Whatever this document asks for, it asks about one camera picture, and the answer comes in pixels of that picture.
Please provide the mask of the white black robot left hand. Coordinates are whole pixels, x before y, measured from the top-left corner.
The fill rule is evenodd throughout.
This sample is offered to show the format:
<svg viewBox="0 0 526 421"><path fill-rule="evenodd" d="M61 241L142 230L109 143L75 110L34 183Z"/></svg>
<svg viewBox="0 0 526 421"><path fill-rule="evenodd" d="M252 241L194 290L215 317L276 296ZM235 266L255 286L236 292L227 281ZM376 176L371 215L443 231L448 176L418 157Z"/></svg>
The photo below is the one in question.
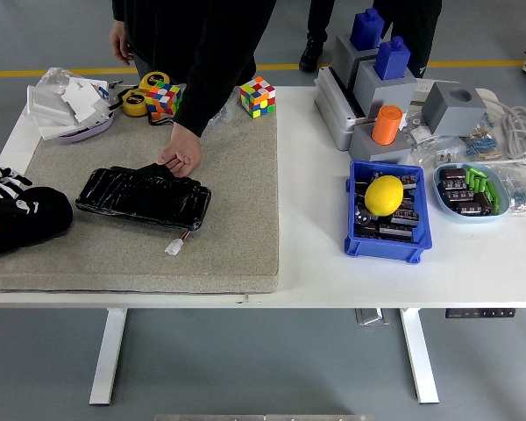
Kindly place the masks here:
<svg viewBox="0 0 526 421"><path fill-rule="evenodd" d="M21 196L32 181L11 168L0 167L0 215L24 216L36 214L39 203Z"/></svg>

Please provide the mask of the person's right hand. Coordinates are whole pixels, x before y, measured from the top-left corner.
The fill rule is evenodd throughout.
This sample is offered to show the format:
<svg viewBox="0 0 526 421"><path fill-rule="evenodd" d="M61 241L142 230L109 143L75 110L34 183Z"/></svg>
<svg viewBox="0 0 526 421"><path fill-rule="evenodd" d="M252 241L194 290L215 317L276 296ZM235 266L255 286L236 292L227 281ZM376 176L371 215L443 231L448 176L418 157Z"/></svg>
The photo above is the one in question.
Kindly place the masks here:
<svg viewBox="0 0 526 421"><path fill-rule="evenodd" d="M110 30L110 48L115 59L122 65L130 66L131 62L134 61L122 21L113 21Z"/></svg>

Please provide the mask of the person's left hand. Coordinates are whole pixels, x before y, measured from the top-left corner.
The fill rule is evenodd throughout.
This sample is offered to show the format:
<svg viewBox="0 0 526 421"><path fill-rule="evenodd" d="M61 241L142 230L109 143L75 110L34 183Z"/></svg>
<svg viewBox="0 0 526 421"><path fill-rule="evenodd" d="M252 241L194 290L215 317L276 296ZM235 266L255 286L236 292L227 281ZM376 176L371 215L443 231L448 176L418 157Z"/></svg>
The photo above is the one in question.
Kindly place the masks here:
<svg viewBox="0 0 526 421"><path fill-rule="evenodd" d="M176 177L189 176L203 161L200 138L188 128L174 123L170 142L157 157L156 163Z"/></svg>

